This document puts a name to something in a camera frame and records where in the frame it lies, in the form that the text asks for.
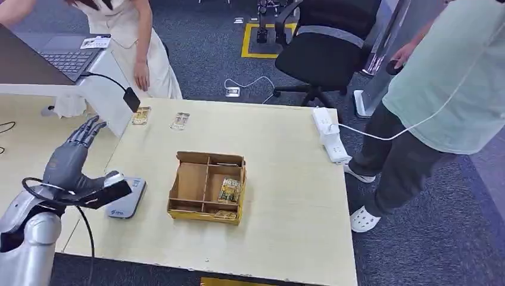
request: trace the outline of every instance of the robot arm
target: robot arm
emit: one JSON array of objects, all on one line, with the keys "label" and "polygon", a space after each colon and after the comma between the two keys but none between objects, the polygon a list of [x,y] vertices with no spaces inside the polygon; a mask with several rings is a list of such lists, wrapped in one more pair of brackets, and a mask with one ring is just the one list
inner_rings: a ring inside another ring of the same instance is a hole
[{"label": "robot arm", "polygon": [[[43,180],[23,179],[24,190],[0,218],[0,281],[5,285],[47,286],[51,278],[60,217],[67,206],[97,209],[131,193],[116,171],[90,179],[82,167],[99,130],[98,116],[76,129],[46,165]],[[27,181],[40,185],[29,187]]]}]

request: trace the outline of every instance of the light wooden table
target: light wooden table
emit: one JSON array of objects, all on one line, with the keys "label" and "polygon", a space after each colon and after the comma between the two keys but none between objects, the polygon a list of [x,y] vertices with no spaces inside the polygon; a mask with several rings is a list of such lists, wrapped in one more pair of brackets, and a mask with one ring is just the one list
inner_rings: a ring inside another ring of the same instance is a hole
[{"label": "light wooden table", "polygon": [[[16,126],[0,133],[0,146],[5,152],[0,155],[0,216],[23,187],[21,180],[26,177],[42,178],[44,168],[53,153],[86,120],[85,116],[59,119],[57,116],[42,117],[40,111],[53,105],[51,97],[0,94],[0,123],[15,121]],[[92,178],[103,176],[119,139],[107,128],[89,150],[84,173]],[[72,234],[79,212],[67,208],[62,217],[62,231],[56,251],[62,251]]]},{"label": "light wooden table", "polygon": [[[135,216],[86,212],[97,257],[318,285],[357,285],[344,173],[303,107],[146,99],[146,126],[130,125],[107,170],[147,181]],[[190,113],[186,129],[170,124]],[[177,151],[245,157],[239,226],[173,220],[166,212]],[[80,221],[65,253],[88,256]]]}]

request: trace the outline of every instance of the robotic finger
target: robotic finger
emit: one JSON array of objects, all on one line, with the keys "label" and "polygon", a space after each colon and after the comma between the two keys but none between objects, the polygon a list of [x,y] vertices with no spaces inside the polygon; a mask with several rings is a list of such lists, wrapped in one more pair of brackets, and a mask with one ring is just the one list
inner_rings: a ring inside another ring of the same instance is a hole
[{"label": "robotic finger", "polygon": [[89,130],[89,128],[91,128],[91,125],[93,125],[93,123],[95,123],[98,119],[99,119],[98,116],[88,119],[88,121],[84,122],[84,124],[82,124],[74,132],[72,132],[72,134],[68,138],[67,142],[71,143],[71,142],[79,141],[79,138],[81,138],[80,137],[81,134],[86,132],[86,130]]},{"label": "robotic finger", "polygon": [[84,129],[81,131],[81,133],[79,133],[79,136],[77,137],[78,143],[81,143],[88,136],[91,127],[98,121],[98,119],[99,117],[95,116],[85,123]]},{"label": "robotic finger", "polygon": [[100,131],[100,129],[104,128],[107,126],[107,122],[101,122],[98,123],[91,129],[91,131],[87,134],[86,138],[84,138],[81,143],[86,147],[89,148],[91,146],[91,143],[93,143],[93,140],[95,140],[96,135]]}]

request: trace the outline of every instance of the mint green t-shirt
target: mint green t-shirt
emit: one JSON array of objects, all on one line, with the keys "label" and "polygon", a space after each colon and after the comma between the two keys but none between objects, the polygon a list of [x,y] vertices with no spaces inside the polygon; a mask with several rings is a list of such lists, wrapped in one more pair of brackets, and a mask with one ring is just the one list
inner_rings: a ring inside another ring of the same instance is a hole
[{"label": "mint green t-shirt", "polygon": [[473,154],[505,126],[505,4],[456,0],[440,14],[382,102],[438,151]]}]

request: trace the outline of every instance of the black cord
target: black cord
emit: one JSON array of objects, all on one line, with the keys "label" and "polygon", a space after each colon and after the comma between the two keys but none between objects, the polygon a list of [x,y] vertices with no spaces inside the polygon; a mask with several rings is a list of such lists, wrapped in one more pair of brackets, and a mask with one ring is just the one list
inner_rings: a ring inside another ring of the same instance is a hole
[{"label": "black cord", "polygon": [[89,277],[88,277],[88,286],[91,286],[91,279],[93,278],[93,268],[95,264],[95,241],[93,240],[93,233],[91,232],[91,226],[89,226],[88,218],[84,214],[84,211],[79,206],[76,206],[76,208],[79,211],[80,215],[82,216],[84,223],[86,224],[86,228],[88,229],[89,242],[91,243],[91,262],[90,262],[91,265],[89,267]]},{"label": "black cord", "polygon": [[119,84],[118,82],[116,82],[114,79],[112,79],[111,77],[108,77],[108,76],[104,76],[103,74],[99,74],[99,73],[90,73],[89,71],[85,71],[84,73],[81,74],[81,76],[83,77],[88,77],[88,76],[99,76],[99,77],[103,77],[104,79],[108,79],[112,82],[114,82],[116,85],[118,85],[119,87],[121,87],[124,92],[126,93],[126,88],[124,88],[121,84]]},{"label": "black cord", "polygon": [[87,286],[91,286],[91,281],[93,279],[93,268],[94,268],[94,265],[95,265],[95,240],[93,239],[93,233],[91,231],[91,226],[89,225],[88,218],[84,214],[84,211],[79,206],[77,206],[77,205],[75,205],[73,203],[68,203],[68,202],[65,202],[65,201],[53,200],[51,198],[46,198],[46,197],[44,197],[44,196],[42,196],[40,194],[37,194],[34,190],[32,190],[31,187],[28,186],[28,184],[26,184],[27,181],[35,181],[35,182],[39,182],[39,183],[42,183],[43,181],[41,179],[33,178],[33,177],[24,178],[23,180],[21,180],[21,184],[22,184],[23,188],[27,192],[29,192],[32,196],[34,196],[34,197],[36,197],[36,198],[38,198],[40,200],[47,201],[47,202],[50,202],[50,203],[53,203],[53,204],[56,204],[56,205],[59,205],[59,206],[75,206],[76,209],[79,211],[80,215],[82,216],[82,219],[84,220],[84,223],[86,224],[86,228],[88,229],[89,241],[91,243],[91,262],[90,262],[91,265],[90,265],[90,268],[89,268],[88,283],[86,284]]},{"label": "black cord", "polygon": [[[6,130],[0,131],[0,133],[7,132],[7,131],[9,131],[9,130],[11,130],[12,128],[15,127],[15,121],[5,122],[5,123],[0,124],[0,126],[5,126],[5,125],[8,125],[8,124],[12,124],[12,126],[9,127],[9,128],[7,128]],[[5,148],[4,147],[0,147],[0,155],[2,155],[4,152],[5,152]]]}]

